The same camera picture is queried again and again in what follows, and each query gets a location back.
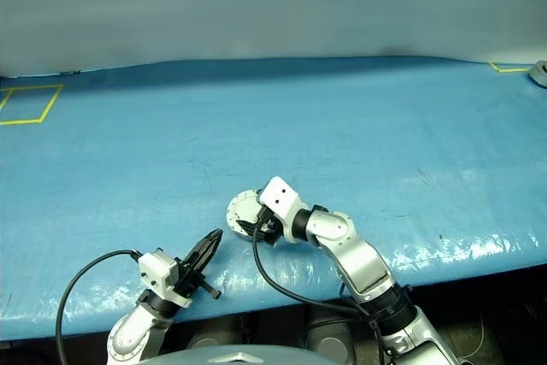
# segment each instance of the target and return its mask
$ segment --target robotic arm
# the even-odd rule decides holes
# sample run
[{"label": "robotic arm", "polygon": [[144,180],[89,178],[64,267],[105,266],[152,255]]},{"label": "robotic arm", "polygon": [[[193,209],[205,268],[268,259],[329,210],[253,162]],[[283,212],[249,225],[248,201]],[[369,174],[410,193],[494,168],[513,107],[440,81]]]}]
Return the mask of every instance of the robotic arm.
[{"label": "robotic arm", "polygon": [[138,297],[131,314],[116,322],[110,331],[108,365],[131,365],[158,355],[174,316],[180,308],[190,307],[191,296],[198,287],[218,299],[221,292],[205,282],[202,271],[221,238],[221,230],[212,231],[182,261],[162,249],[138,259],[141,280],[148,288]]},{"label": "robotic arm", "polygon": [[263,190],[234,198],[227,219],[237,232],[235,219],[238,233],[247,239],[258,227],[260,238],[270,244],[283,235],[289,242],[307,241],[324,250],[367,319],[378,324],[385,352],[397,365],[460,364],[348,215],[317,205],[310,209],[285,181],[273,177]]}]

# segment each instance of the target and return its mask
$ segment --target table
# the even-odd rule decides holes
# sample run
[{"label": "table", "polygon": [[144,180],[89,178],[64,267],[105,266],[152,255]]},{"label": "table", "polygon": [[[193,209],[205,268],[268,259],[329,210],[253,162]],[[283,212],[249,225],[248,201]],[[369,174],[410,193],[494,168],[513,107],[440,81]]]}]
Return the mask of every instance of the table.
[{"label": "table", "polygon": [[[61,85],[43,89],[17,89]],[[547,91],[526,73],[425,57],[170,62],[3,79],[0,338],[54,333],[72,276],[111,250],[186,252],[225,228],[180,321],[292,303],[227,230],[239,192],[285,178],[352,216],[402,284],[547,262]],[[283,286],[336,297],[308,244],[260,247]],[[142,287],[116,257],[76,285],[65,333],[109,329]]]}]

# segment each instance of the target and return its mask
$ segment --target black cable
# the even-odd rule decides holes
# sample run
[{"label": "black cable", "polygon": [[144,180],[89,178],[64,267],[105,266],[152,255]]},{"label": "black cable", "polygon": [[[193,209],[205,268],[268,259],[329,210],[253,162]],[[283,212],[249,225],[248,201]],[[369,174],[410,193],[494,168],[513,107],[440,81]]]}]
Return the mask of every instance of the black cable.
[{"label": "black cable", "polygon": [[378,358],[379,358],[379,365],[385,365],[385,356],[384,356],[384,341],[382,341],[382,334],[380,333],[378,324],[376,321],[370,321],[368,318],[370,318],[370,314],[356,301],[351,300],[351,302],[354,304],[356,309],[363,315],[364,320],[367,321],[370,328],[373,330],[374,337],[376,338],[376,343],[378,344]]},{"label": "black cable", "polygon": [[70,292],[74,288],[74,285],[79,280],[79,278],[83,274],[85,274],[90,268],[112,256],[121,256],[124,254],[128,254],[135,261],[138,260],[140,256],[142,256],[140,252],[135,250],[118,250],[109,252],[108,254],[104,254],[103,256],[98,257],[97,259],[91,261],[89,264],[83,267],[68,283],[67,289],[62,294],[61,301],[59,301],[59,308],[57,309],[57,318],[55,323],[55,342],[57,345],[57,355],[59,356],[59,361],[61,362],[61,365],[68,365],[67,355],[65,353],[65,345],[62,341],[62,316],[65,311],[65,305],[67,304],[68,295],[70,295]]},{"label": "black cable", "polygon": [[300,303],[309,303],[310,305],[315,305],[318,307],[322,307],[324,309],[332,309],[334,311],[338,312],[344,312],[345,314],[352,314],[352,315],[358,315],[359,311],[357,309],[353,309],[351,307],[344,307],[341,305],[337,305],[334,303],[323,303],[321,301],[316,301],[314,299],[306,298],[301,295],[298,295],[292,291],[289,291],[282,286],[280,286],[277,282],[272,280],[268,274],[266,273],[266,270],[262,266],[262,263],[260,262],[260,257],[258,256],[258,247],[256,246],[256,233],[258,232],[258,227],[255,227],[255,230],[253,231],[253,257],[255,258],[256,267],[258,268],[258,271],[260,272],[263,279],[269,283],[275,290],[281,292],[282,294],[286,295],[289,298],[295,299]]},{"label": "black cable", "polygon": [[376,323],[376,321],[369,320],[370,314],[359,303],[357,303],[351,298],[344,297],[344,288],[345,288],[345,283],[343,282],[342,285],[340,286],[340,290],[338,291],[338,295],[340,296],[340,299],[342,300],[347,299],[349,303],[354,305],[356,309],[361,313],[362,319],[366,321],[367,324],[370,326],[370,329],[372,329],[374,337],[376,338],[376,343],[378,344],[379,365],[385,365],[384,341],[382,340],[382,336],[381,336],[378,324]]}]

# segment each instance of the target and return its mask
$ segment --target round mounting plate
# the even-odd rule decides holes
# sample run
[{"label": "round mounting plate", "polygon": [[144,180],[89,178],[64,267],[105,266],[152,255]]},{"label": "round mounting plate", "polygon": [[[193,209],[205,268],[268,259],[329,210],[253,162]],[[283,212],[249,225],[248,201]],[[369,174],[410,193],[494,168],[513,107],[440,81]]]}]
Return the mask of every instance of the round mounting plate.
[{"label": "round mounting plate", "polygon": [[256,222],[256,216],[262,206],[258,203],[258,190],[247,190],[240,192],[228,204],[226,212],[226,222],[230,229],[239,237],[248,241],[252,240],[252,236],[238,224],[238,220]]}]

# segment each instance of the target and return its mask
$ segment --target gray object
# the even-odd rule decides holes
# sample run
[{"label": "gray object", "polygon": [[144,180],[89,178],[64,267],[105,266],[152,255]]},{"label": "gray object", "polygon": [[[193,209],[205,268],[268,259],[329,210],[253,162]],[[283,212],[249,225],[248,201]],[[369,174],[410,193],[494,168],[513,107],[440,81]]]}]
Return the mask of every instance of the gray object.
[{"label": "gray object", "polygon": [[530,77],[543,87],[547,87],[547,60],[540,60],[528,72]]},{"label": "gray object", "polygon": [[315,307],[310,310],[310,315],[311,321],[308,324],[306,348],[337,363],[343,363],[344,365],[357,364],[356,349],[346,323],[313,327],[320,322],[337,320],[341,317],[332,311]]},{"label": "gray object", "polygon": [[222,316],[202,323],[187,348],[241,344],[243,342],[242,335],[243,327],[239,315]]},{"label": "gray object", "polygon": [[141,362],[143,365],[209,365],[212,363],[263,363],[265,365],[338,365],[324,356],[286,346],[224,345],[182,350]]}]

